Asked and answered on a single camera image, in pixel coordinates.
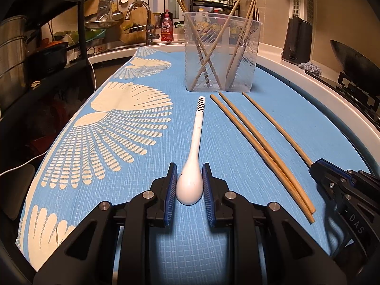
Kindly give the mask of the fork with cream handle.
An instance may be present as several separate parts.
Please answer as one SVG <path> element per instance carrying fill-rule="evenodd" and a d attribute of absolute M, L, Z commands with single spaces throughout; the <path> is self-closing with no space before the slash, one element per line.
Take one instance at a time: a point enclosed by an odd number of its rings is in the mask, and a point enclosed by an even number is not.
<path fill-rule="evenodd" d="M 251 42 L 251 38 L 254 37 L 257 29 L 260 27 L 260 23 L 258 23 L 255 19 L 255 11 L 256 7 L 253 6 L 249 12 L 249 17 L 246 19 L 246 23 L 244 24 L 239 36 L 238 42 L 234 47 L 234 51 L 229 62 L 229 66 L 227 68 L 226 74 L 226 83 L 225 89 L 227 91 L 233 88 L 234 79 L 236 77 L 238 68 L 243 59 L 244 53 Z"/>

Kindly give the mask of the steel stock pot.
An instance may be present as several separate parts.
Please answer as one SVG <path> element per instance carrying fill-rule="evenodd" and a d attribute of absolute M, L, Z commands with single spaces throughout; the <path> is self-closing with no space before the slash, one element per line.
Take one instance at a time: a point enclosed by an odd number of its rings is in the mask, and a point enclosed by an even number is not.
<path fill-rule="evenodd" d="M 21 15 L 1 22 L 1 111 L 18 99 L 26 87 L 23 62 L 26 58 L 26 18 Z"/>

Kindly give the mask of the steel mixing bowl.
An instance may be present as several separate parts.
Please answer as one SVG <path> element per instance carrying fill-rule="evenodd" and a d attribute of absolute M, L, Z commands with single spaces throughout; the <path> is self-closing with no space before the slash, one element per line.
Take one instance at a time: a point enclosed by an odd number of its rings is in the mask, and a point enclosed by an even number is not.
<path fill-rule="evenodd" d="M 106 20 L 105 16 L 101 17 L 101 20 L 86 21 L 84 26 L 89 30 L 108 29 L 112 26 L 122 23 L 123 14 L 116 14 L 110 20 Z"/>

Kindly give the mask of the chopstick in holder right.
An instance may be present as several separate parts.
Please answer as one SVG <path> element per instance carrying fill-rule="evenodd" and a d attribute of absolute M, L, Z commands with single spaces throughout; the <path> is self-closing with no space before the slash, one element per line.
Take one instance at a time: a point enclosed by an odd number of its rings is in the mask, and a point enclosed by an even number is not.
<path fill-rule="evenodd" d="M 242 28 L 239 36 L 238 36 L 238 41 L 236 43 L 236 46 L 234 48 L 229 66 L 227 68 L 226 83 L 225 83 L 225 89 L 226 90 L 229 90 L 232 87 L 234 78 L 236 76 L 236 72 L 237 72 L 237 69 L 239 66 L 237 56 L 243 55 L 243 53 L 245 51 L 245 47 L 244 47 L 245 46 L 245 39 L 248 36 L 250 29 L 251 29 L 249 27 L 249 24 L 251 23 L 252 18 L 253 18 L 253 11 L 254 11 L 254 7 L 256 6 L 256 1 L 257 0 L 252 0 L 250 3 L 243 28 Z"/>

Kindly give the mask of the chopstick in holder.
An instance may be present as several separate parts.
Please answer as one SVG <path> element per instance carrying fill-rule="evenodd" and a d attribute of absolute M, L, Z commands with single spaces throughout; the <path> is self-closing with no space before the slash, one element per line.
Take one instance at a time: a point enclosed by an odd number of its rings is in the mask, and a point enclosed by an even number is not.
<path fill-rule="evenodd" d="M 243 55 L 243 53 L 245 51 L 245 47 L 244 47 L 245 46 L 245 39 L 248 36 L 250 29 L 251 29 L 249 27 L 249 24 L 251 23 L 252 18 L 253 18 L 253 11 L 254 11 L 254 7 L 256 6 L 256 1 L 257 0 L 252 0 L 250 3 L 243 28 L 242 28 L 239 36 L 238 36 L 238 41 L 236 43 L 236 46 L 234 48 L 229 66 L 227 68 L 226 83 L 225 83 L 225 89 L 226 90 L 229 90 L 232 87 L 234 78 L 236 76 L 236 72 L 237 72 L 237 69 L 239 66 L 237 56 Z"/>
<path fill-rule="evenodd" d="M 210 51 L 205 56 L 204 61 L 201 63 L 200 69 L 198 70 L 198 73 L 196 74 L 196 77 L 195 77 L 193 83 L 191 84 L 191 89 L 193 89 L 195 87 L 195 85 L 197 84 L 198 79 L 199 79 L 200 75 L 202 74 L 203 70 L 206 70 L 207 65 L 211 61 L 211 56 L 212 56 L 214 50 L 216 49 L 219 40 L 222 38 L 225 29 L 229 25 L 229 21 L 231 20 L 231 17 L 233 16 L 235 10 L 238 8 L 240 2 L 241 2 L 241 0 L 237 0 L 237 2 L 235 3 L 235 5 L 233 6 L 233 9 L 230 11 L 229 15 L 227 16 L 227 19 L 225 20 L 225 22 L 224 22 L 221 30 L 219 31 L 219 33 L 218 33 L 218 35 L 217 35 L 217 37 L 216 37 L 216 39 L 215 39 L 215 41 L 214 41 L 214 43 L 213 43 Z"/>

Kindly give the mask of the blue grey dish cloth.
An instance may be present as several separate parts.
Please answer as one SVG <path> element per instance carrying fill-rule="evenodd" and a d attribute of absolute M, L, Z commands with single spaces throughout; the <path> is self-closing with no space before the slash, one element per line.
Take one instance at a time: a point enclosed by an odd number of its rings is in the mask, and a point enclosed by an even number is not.
<path fill-rule="evenodd" d="M 314 76 L 320 76 L 322 70 L 319 66 L 313 64 L 312 62 L 304 62 L 298 64 L 298 68 L 304 70 L 306 73 L 312 74 Z"/>

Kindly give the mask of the black knife block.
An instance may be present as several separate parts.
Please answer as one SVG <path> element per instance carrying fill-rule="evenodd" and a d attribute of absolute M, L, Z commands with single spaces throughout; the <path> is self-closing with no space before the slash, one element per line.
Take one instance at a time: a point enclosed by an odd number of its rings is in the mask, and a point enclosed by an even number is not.
<path fill-rule="evenodd" d="M 281 59 L 292 64 L 310 60 L 312 46 L 312 24 L 294 15 L 289 18 L 287 34 Z"/>

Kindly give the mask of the black spice rack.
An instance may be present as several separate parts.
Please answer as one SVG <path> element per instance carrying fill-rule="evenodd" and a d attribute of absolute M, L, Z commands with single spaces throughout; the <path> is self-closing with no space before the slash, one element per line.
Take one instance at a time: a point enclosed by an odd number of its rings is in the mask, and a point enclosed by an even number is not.
<path fill-rule="evenodd" d="M 228 14 L 232 11 L 235 0 L 190 0 L 190 11 L 201 11 L 201 9 L 206 12 Z"/>

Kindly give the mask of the chrome kitchen faucet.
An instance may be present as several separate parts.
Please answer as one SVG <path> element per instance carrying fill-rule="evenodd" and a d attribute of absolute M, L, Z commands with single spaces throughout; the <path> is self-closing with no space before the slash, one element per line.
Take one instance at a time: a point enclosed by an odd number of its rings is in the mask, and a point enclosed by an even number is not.
<path fill-rule="evenodd" d="M 149 46 L 159 35 L 155 33 L 155 17 L 147 2 L 135 0 L 125 13 L 120 40 L 126 44 Z"/>

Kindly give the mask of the clear plastic utensil holder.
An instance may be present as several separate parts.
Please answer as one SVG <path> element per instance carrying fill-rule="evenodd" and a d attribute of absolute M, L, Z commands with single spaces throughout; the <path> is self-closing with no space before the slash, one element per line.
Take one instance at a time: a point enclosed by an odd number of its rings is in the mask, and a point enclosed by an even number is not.
<path fill-rule="evenodd" d="M 188 12 L 187 14 L 191 18 L 208 53 L 228 15 L 210 12 Z M 205 73 L 202 72 L 197 84 L 193 89 L 191 89 L 191 84 L 200 69 L 201 62 L 198 57 L 195 38 L 191 32 L 188 20 L 184 18 L 186 90 L 199 92 L 227 91 L 225 89 L 227 68 L 244 22 L 245 18 L 243 17 L 234 15 L 231 17 L 229 25 L 225 29 L 222 38 L 219 40 L 218 45 L 211 56 L 211 62 L 219 77 L 221 88 L 219 88 L 210 66 L 207 65 L 206 70 L 209 76 L 209 86 L 206 84 Z M 260 27 L 254 34 L 254 37 L 251 38 L 251 42 L 244 53 L 243 59 L 234 79 L 233 88 L 229 90 L 230 92 L 249 92 L 252 88 L 261 32 L 261 22 L 257 22 L 260 23 Z"/>

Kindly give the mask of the black shelf rack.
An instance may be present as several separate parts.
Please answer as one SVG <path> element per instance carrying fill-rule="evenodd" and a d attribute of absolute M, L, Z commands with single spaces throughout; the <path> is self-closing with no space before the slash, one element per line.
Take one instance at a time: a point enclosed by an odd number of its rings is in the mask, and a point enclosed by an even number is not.
<path fill-rule="evenodd" d="M 1 22 L 24 16 L 26 87 L 5 111 L 20 102 L 46 100 L 55 95 L 87 99 L 94 90 L 91 78 L 84 5 L 86 0 L 1 0 Z"/>

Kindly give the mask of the white ceramic spoon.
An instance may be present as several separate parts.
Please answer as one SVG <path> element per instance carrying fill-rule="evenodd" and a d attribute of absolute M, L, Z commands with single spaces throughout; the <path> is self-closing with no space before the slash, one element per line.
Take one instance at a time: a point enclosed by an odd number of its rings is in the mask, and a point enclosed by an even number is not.
<path fill-rule="evenodd" d="M 176 198 L 184 205 L 193 205 L 203 193 L 203 179 L 198 160 L 202 136 L 205 97 L 198 99 L 189 155 L 176 184 Z"/>

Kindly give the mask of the blue white patterned mat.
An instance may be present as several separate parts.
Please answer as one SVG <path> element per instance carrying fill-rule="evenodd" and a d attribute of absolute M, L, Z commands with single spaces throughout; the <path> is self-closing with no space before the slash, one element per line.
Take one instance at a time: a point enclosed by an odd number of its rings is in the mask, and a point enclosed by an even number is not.
<path fill-rule="evenodd" d="M 309 223 L 274 173 L 219 107 L 205 100 L 199 158 L 248 200 L 280 202 L 331 252 L 342 236 L 307 166 L 256 109 L 261 105 L 312 160 L 366 170 L 356 149 L 329 119 L 284 82 L 257 69 L 249 96 L 228 99 L 254 124 L 301 183 L 316 207 Z M 140 48 L 98 89 L 63 129 L 31 184 L 17 246 L 34 269 L 101 201 L 123 203 L 183 167 L 190 150 L 198 94 L 184 86 L 184 54 Z"/>

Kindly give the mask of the wooden cutting board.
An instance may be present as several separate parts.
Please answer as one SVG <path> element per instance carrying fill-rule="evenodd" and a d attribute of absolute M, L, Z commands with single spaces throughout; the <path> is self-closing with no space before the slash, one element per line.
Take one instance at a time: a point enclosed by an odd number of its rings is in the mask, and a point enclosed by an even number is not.
<path fill-rule="evenodd" d="M 130 19 L 120 25 L 120 41 L 124 44 L 146 43 L 147 10 L 138 5 L 131 10 Z"/>

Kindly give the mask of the chopstick in holder left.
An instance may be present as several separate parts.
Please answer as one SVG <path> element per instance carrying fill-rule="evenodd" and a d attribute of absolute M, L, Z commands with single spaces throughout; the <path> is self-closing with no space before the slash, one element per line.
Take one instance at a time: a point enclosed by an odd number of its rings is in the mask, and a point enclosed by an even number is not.
<path fill-rule="evenodd" d="M 229 21 L 231 20 L 231 17 L 233 16 L 235 10 L 238 8 L 240 2 L 241 2 L 241 0 L 237 0 L 237 2 L 235 3 L 235 5 L 233 6 L 233 9 L 230 11 L 229 15 L 227 16 L 227 19 L 225 20 L 225 22 L 224 22 L 221 30 L 219 31 L 219 33 L 218 33 L 218 35 L 217 35 L 217 37 L 216 37 L 216 39 L 215 39 L 215 41 L 214 41 L 214 43 L 213 43 L 210 51 L 205 56 L 204 61 L 201 63 L 200 69 L 198 70 L 198 73 L 196 74 L 196 77 L 195 77 L 193 83 L 191 84 L 191 89 L 193 89 L 195 87 L 195 85 L 197 84 L 198 79 L 199 79 L 200 75 L 202 74 L 203 70 L 206 70 L 207 65 L 211 61 L 211 56 L 212 56 L 214 50 L 216 49 L 219 40 L 222 38 L 225 29 L 229 25 Z"/>

